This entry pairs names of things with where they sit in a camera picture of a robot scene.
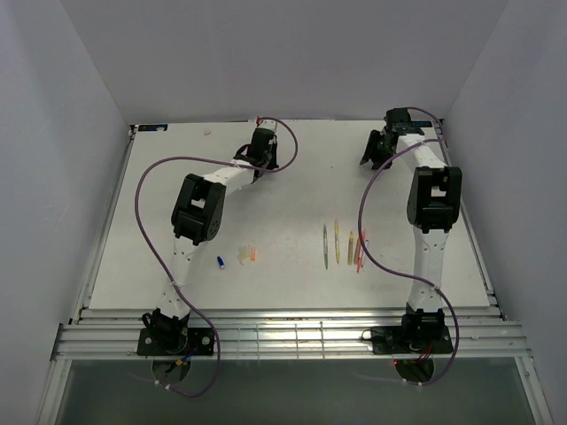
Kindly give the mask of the blue pen cap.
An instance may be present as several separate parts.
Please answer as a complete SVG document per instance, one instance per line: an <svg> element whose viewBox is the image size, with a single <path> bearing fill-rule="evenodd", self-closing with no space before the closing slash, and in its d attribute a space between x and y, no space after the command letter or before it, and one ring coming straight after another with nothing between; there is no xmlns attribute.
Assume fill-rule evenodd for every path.
<svg viewBox="0 0 567 425"><path fill-rule="evenodd" d="M216 259L217 259L217 263L218 263L219 268L221 270L225 269L226 266L225 266L223 258L221 256L217 256Z"/></svg>

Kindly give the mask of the blue gel pen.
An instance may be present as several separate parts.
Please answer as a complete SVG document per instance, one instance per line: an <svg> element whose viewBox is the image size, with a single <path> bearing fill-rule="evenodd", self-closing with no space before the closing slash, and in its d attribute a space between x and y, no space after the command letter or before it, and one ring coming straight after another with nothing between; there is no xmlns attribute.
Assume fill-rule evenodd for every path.
<svg viewBox="0 0 567 425"><path fill-rule="evenodd" d="M365 239L364 243L361 245L361 259L359 260L358 264L357 264L357 272L360 272L365 265L365 261L366 261L366 253L364 251L364 249L362 248L362 246L368 246L369 245L369 240Z"/></svg>

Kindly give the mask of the orange highlighter pen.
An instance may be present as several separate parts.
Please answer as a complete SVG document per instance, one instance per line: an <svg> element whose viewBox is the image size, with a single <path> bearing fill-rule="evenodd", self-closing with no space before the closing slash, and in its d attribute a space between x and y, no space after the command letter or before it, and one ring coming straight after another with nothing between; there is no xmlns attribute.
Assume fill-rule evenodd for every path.
<svg viewBox="0 0 567 425"><path fill-rule="evenodd" d="M358 264L360 259L361 259L361 238L360 236L356 236L356 242L353 253L353 263Z"/></svg>

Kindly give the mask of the green gel pen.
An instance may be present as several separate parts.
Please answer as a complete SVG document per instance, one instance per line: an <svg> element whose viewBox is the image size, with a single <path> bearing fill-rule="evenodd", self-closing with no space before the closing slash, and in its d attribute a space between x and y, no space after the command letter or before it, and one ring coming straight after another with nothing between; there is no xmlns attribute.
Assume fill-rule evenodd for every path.
<svg viewBox="0 0 567 425"><path fill-rule="evenodd" d="M322 226L322 255L323 255L323 264L325 270L329 268L329 243L328 243L328 231L326 224Z"/></svg>

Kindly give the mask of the yellow highlighter pen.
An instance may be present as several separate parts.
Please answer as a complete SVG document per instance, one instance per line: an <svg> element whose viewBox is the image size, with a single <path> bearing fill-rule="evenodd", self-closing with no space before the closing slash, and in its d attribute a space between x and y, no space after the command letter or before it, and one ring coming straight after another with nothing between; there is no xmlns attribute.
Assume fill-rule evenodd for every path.
<svg viewBox="0 0 567 425"><path fill-rule="evenodd" d="M349 233L348 245L347 245L347 265L351 266L353 264L354 255L354 235L353 231Z"/></svg>

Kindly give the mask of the yellow gel pen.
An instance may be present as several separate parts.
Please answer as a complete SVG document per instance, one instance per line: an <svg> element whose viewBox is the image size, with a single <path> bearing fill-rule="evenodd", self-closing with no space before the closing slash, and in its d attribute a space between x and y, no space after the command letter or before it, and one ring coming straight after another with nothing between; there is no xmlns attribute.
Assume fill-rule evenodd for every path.
<svg viewBox="0 0 567 425"><path fill-rule="evenodd" d="M340 240L339 240L339 222L337 219L334 220L334 249L335 249L335 259L337 264L340 263Z"/></svg>

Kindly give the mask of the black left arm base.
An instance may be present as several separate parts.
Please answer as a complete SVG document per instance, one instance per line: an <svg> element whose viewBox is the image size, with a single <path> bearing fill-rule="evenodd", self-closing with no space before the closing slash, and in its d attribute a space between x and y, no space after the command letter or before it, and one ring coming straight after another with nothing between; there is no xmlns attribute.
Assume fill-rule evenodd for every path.
<svg viewBox="0 0 567 425"><path fill-rule="evenodd" d="M162 332L143 328L139 333L136 354L144 357L183 357L192 352L197 356L212 356L214 342L215 336L210 328Z"/></svg>

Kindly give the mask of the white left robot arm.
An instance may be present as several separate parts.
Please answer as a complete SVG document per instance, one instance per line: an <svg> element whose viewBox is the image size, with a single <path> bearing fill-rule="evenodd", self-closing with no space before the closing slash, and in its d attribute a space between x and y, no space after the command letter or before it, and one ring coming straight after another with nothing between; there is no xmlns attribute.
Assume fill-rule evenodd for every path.
<svg viewBox="0 0 567 425"><path fill-rule="evenodd" d="M213 173L188 174L171 215L174 244L172 259L161 262L168 283L156 309L143 316L149 338L168 353L181 352L188 343L187 320L191 307L180 296L190 270L198 263L208 242L221 228L225 199L256 182L266 171L277 169L277 123L260 120L252 140L239 148L233 160Z"/></svg>

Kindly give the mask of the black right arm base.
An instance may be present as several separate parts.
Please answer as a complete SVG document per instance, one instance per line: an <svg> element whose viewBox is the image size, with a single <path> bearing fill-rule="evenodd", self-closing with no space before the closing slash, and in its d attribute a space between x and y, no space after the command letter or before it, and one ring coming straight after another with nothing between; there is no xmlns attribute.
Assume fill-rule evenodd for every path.
<svg viewBox="0 0 567 425"><path fill-rule="evenodd" d="M440 338L431 336L407 336L402 326L377 326L366 328L361 340L371 344L374 354L451 354L454 351L448 329Z"/></svg>

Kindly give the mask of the red gel pen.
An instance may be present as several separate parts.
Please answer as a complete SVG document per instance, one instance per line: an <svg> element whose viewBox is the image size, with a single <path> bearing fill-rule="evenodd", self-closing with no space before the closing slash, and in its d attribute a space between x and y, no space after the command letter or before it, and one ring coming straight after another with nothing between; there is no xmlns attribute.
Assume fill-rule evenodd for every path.
<svg viewBox="0 0 567 425"><path fill-rule="evenodd" d="M364 242L365 242L365 231L362 230L357 241L356 253L355 253L356 256L355 265L356 265L357 274L361 271L363 265L364 250L362 249L362 246Z"/></svg>

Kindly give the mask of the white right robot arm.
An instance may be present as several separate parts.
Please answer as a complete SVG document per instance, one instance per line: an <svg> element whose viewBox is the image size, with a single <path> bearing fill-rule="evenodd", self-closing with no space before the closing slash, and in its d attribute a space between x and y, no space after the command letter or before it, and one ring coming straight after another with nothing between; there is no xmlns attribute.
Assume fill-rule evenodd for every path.
<svg viewBox="0 0 567 425"><path fill-rule="evenodd" d="M384 116L384 128L370 133L361 158L380 174L402 158L412 174L407 217L415 238L412 288L397 326L372 328L376 353L450 353L453 344L445 310L453 307L441 289L444 253L450 230L460 215L462 171L439 158L434 139L417 126L407 107Z"/></svg>

